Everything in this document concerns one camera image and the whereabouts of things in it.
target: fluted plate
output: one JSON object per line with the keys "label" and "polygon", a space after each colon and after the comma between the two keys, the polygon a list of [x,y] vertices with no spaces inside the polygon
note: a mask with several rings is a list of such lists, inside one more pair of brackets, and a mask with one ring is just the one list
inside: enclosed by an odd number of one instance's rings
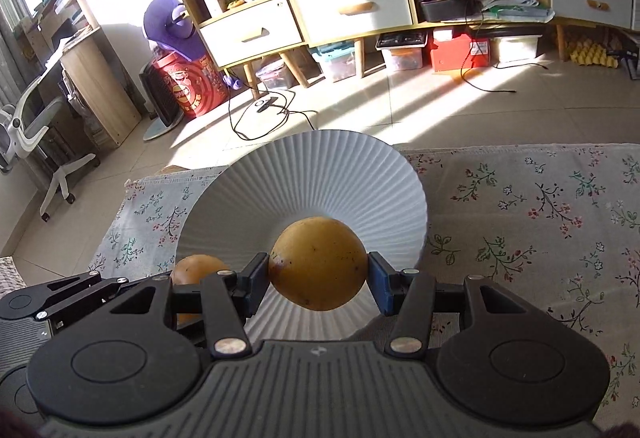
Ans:
{"label": "fluted plate", "polygon": [[[202,193],[178,241],[177,259],[216,256],[240,271],[269,253],[280,233],[310,216],[340,220],[367,252],[395,268],[420,259],[427,204],[411,165],[382,141],[356,131],[319,129],[269,142],[240,158]],[[369,288],[343,306],[315,312],[269,287],[244,329],[259,339],[335,340],[379,313]]]}

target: red plastic container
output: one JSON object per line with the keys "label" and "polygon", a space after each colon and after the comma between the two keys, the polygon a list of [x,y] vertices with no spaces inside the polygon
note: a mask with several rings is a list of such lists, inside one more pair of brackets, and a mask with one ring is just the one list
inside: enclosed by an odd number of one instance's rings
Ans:
{"label": "red plastic container", "polygon": [[189,61],[177,52],[154,61],[188,119],[200,117],[229,98],[209,56]]}
{"label": "red plastic container", "polygon": [[458,34],[449,41],[436,41],[430,35],[427,46],[431,56],[431,65],[436,72],[460,70],[460,68],[480,68],[491,64],[489,40],[486,38],[473,41],[468,34]]}

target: tile floor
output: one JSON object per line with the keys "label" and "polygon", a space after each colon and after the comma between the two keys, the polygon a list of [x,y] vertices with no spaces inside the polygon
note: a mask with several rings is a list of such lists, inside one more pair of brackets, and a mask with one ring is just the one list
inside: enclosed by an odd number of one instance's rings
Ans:
{"label": "tile floor", "polygon": [[[364,79],[336,84],[318,80],[306,90],[296,87],[290,108],[308,111],[319,129],[357,130],[414,148],[640,143],[640,82],[630,81],[622,69],[544,62],[548,70],[490,68],[474,75],[472,81],[482,88],[517,90],[486,93],[430,69],[388,75],[373,54],[367,56]],[[248,91],[232,98],[233,122],[251,103]],[[278,111],[258,114],[250,108],[238,130],[253,139],[282,120]],[[226,104],[145,143],[148,123],[140,123],[74,187],[77,200],[72,206],[57,196],[47,224],[39,217],[31,221],[14,253],[27,284],[84,271],[120,206],[127,179],[154,174],[169,164],[190,169],[230,164],[258,144],[309,129],[306,119],[294,113],[270,135],[244,141],[230,129]]]}

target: red bucket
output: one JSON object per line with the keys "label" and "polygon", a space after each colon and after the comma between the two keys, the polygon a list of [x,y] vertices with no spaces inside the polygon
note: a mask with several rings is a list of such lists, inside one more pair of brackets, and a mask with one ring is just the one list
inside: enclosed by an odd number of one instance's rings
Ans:
{"label": "red bucket", "polygon": [[189,61],[177,52],[154,61],[188,119],[200,117],[229,98],[229,90],[207,55]]}

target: floral pattern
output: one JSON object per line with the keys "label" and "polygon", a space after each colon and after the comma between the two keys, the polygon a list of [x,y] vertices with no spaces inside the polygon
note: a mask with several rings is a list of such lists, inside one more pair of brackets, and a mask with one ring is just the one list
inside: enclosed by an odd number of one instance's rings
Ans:
{"label": "floral pattern", "polygon": [[[640,146],[402,153],[428,202],[418,266],[443,283],[462,283],[468,274],[491,277],[590,339],[607,356],[611,373],[596,424],[640,424]],[[89,268],[131,280],[171,270],[191,208],[222,171],[128,183]],[[450,316],[436,314],[430,345],[457,331]]]}

